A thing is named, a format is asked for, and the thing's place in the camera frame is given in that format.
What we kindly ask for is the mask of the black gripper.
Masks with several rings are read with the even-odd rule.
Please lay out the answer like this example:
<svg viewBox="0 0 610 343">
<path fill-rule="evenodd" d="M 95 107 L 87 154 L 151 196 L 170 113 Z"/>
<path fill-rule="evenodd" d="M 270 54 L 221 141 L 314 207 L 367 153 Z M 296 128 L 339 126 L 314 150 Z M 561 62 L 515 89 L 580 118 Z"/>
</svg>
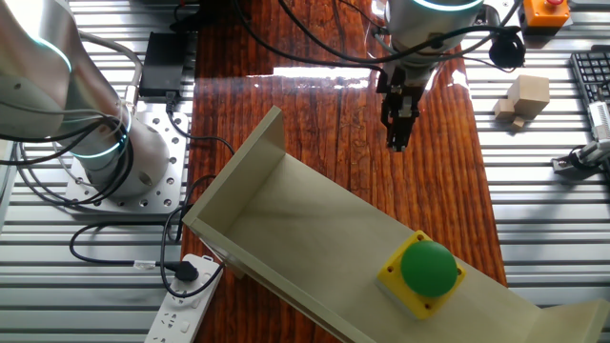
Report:
<svg viewBox="0 0 610 343">
<path fill-rule="evenodd" d="M 432 70 L 401 64 L 385 64 L 379 76 L 376 92 L 383 95 L 381 118 L 387 131 L 387 147 L 397 151 L 397 126 L 399 118 L 398 147 L 408 147 L 414 124 L 419 117 L 418 102 L 430 80 Z"/>
</svg>

